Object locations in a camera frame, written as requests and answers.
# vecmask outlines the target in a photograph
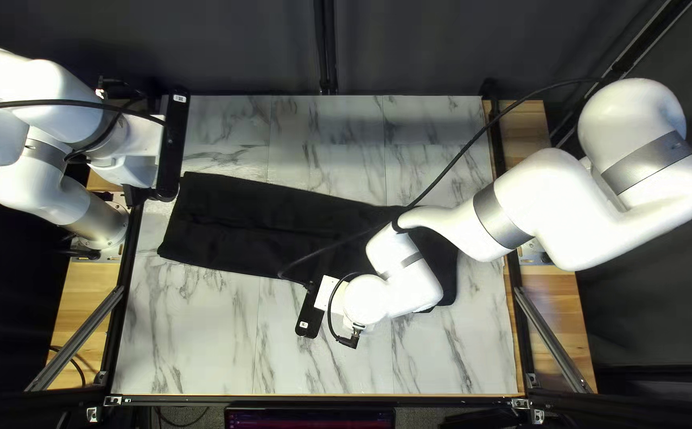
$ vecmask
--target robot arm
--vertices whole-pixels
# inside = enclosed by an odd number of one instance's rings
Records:
[[[612,83],[582,111],[585,159],[543,149],[459,207],[413,209],[399,217],[398,226],[436,230],[484,262],[536,237],[557,267],[594,267],[692,219],[692,148],[684,133],[682,109],[664,85],[647,79]],[[392,265],[393,276],[360,276],[349,283],[343,312],[352,322],[376,323],[440,299],[438,281],[423,259],[401,266],[409,253],[407,244],[398,245],[402,240],[411,242],[389,225],[368,243],[376,271]]]
[[[62,66],[0,50],[0,102],[69,99],[101,103]],[[117,246],[125,214],[64,175],[66,156],[90,143],[90,166],[106,180],[149,188],[157,171],[160,126],[76,106],[0,109],[0,204],[73,231],[87,247]]]

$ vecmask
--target wooden surface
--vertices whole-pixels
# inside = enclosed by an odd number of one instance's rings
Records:
[[[501,102],[500,108],[504,108],[508,104],[508,102]],[[486,114],[490,108],[489,102],[484,102]],[[532,153],[549,147],[550,141],[543,103],[539,101],[525,102],[505,115],[502,119],[502,139],[507,168],[513,167]],[[119,186],[107,183],[93,172],[89,175],[87,187],[93,191],[120,191]],[[70,263],[65,280],[65,289],[60,301],[60,310],[55,323],[52,345],[62,346],[65,344],[65,341],[75,332],[77,327],[107,296],[115,286],[118,269],[118,264]],[[519,391],[522,392],[521,359],[515,331],[513,300],[510,294],[510,277],[507,275],[507,270],[505,272],[504,279],[514,338],[516,374]],[[568,354],[574,359],[590,386],[596,389],[582,307],[576,287],[576,277],[572,272],[564,272],[549,266],[522,266],[521,274],[523,287],[529,298],[539,309]],[[99,371],[105,347],[107,325],[108,321],[105,319],[78,353],[81,358],[78,359],[78,363],[84,369],[87,383],[91,383],[94,375]],[[542,386],[568,390],[568,385],[563,381],[560,370],[539,335],[533,328],[530,331],[534,366]],[[78,373],[72,365],[68,364],[50,388],[79,386]]]
[[[86,188],[90,191],[121,190],[120,186],[104,181],[94,171],[89,174]],[[118,263],[68,263],[60,309],[52,334],[53,346],[65,345],[70,336],[112,291],[118,282],[120,268],[121,265]],[[75,359],[86,377],[86,385],[94,381],[94,376],[102,363],[108,323],[109,317],[106,317],[76,354]],[[49,353],[47,362],[52,357],[54,352]],[[81,377],[76,367],[68,363],[49,388],[72,387],[81,387]]]
[[[500,109],[504,109],[510,103],[500,102]],[[487,116],[491,107],[489,102],[484,102],[484,112]],[[505,167],[508,169],[532,153],[550,147],[547,117],[544,113],[544,104],[541,101],[525,102],[513,109],[502,118],[501,129]],[[597,392],[576,276],[573,272],[562,271],[555,266],[521,266],[521,278],[528,297],[547,321],[552,332],[558,337],[561,345],[571,356],[589,385]],[[516,374],[518,375],[518,386],[522,392],[521,358],[518,352],[513,298],[510,293],[510,276],[507,269],[505,269],[504,281],[513,329],[515,360],[518,368]],[[558,368],[550,352],[547,351],[539,334],[531,324],[529,325],[534,370],[540,384],[544,388],[569,390],[569,385],[563,379],[560,368]]]

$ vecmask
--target gray wall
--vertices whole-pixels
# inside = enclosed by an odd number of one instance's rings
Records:
[[[692,145],[692,6],[630,76],[677,95]],[[593,361],[692,363],[692,221],[577,276]]]
[[[634,35],[624,29],[663,2],[640,0],[356,0],[337,2],[345,93],[505,96],[600,75]],[[636,22],[635,30],[643,22]],[[609,51],[610,58],[604,57]]]
[[[518,95],[594,74],[662,3],[337,0],[341,93],[475,94],[491,76]],[[313,20],[312,0],[0,0],[0,46],[89,83],[105,73],[195,93],[316,93]]]
[[[193,92],[311,92],[313,15],[307,1],[0,0],[0,47],[87,83],[105,73]]]

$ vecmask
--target black cloth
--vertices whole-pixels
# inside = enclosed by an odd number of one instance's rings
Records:
[[[180,187],[158,254],[270,278],[306,254],[388,224],[404,210],[215,174],[187,172]],[[450,305],[456,297],[457,248],[427,228],[409,234],[444,288],[438,305]],[[364,251],[372,235],[310,259],[286,276],[315,292],[323,275],[374,273]]]

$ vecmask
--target marble surface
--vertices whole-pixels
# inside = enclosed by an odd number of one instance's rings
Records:
[[[405,204],[483,122],[478,97],[193,97],[183,170]],[[483,137],[423,202],[465,201],[491,182],[490,165]],[[452,306],[383,321],[351,350],[326,322],[313,340],[295,335],[299,285],[160,258],[172,209],[145,205],[112,392],[517,392],[501,262],[460,255]]]

